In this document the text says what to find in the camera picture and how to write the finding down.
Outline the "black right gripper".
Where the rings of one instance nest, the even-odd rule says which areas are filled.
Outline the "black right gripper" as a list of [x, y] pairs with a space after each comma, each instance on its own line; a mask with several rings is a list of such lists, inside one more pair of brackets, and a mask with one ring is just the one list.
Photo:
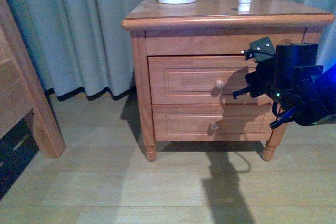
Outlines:
[[249, 93], [255, 98], [270, 97], [274, 102], [309, 102], [320, 98], [316, 81], [323, 66], [316, 64], [318, 44], [282, 44], [273, 46], [263, 37], [242, 50], [245, 60], [256, 64], [254, 72], [245, 75], [247, 87], [232, 93], [233, 98]]

